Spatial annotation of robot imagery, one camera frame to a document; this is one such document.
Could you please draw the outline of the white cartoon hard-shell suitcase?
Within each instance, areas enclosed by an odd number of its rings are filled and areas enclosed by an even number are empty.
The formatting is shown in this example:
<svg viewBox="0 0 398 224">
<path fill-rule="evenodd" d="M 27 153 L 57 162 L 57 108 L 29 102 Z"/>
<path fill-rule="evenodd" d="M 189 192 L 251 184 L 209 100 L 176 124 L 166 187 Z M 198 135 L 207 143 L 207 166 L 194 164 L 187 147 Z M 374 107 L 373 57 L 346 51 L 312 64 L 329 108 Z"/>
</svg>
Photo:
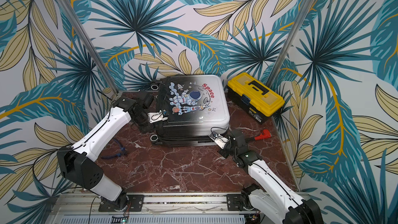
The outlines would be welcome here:
<svg viewBox="0 0 398 224">
<path fill-rule="evenodd" d="M 153 123 L 153 145 L 212 146 L 211 131 L 225 133 L 230 113 L 221 78 L 216 75 L 177 75 L 159 81 L 156 112 L 166 110 L 166 121 Z"/>
</svg>

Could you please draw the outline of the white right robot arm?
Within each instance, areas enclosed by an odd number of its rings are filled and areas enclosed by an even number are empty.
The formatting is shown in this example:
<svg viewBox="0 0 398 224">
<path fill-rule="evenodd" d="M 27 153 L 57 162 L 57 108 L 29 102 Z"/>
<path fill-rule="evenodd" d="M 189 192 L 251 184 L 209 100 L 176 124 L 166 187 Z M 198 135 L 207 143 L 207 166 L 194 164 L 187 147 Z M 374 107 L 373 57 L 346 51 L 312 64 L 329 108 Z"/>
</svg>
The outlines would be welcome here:
<svg viewBox="0 0 398 224">
<path fill-rule="evenodd" d="M 210 138 L 220 147 L 219 153 L 232 157 L 259 185 L 243 192 L 244 208 L 254 208 L 275 224 L 323 224 L 318 204 L 304 199 L 289 188 L 255 151 L 249 149 L 240 130 L 211 131 Z"/>
</svg>

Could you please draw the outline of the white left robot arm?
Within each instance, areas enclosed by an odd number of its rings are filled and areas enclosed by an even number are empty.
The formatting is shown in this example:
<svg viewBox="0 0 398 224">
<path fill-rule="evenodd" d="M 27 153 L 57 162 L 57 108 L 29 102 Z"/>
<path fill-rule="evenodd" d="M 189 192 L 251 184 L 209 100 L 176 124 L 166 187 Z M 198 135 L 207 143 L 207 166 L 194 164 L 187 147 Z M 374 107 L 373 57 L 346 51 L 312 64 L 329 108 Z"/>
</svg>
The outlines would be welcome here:
<svg viewBox="0 0 398 224">
<path fill-rule="evenodd" d="M 105 146 L 129 122 L 136 124 L 142 133 L 152 130 L 148 112 L 153 99 L 152 94 L 140 91 L 136 97 L 122 96 L 113 102 L 105 117 L 87 135 L 71 147 L 57 151 L 62 177 L 97 194 L 116 211 L 124 211 L 129 204 L 125 190 L 107 177 L 96 161 Z"/>
</svg>

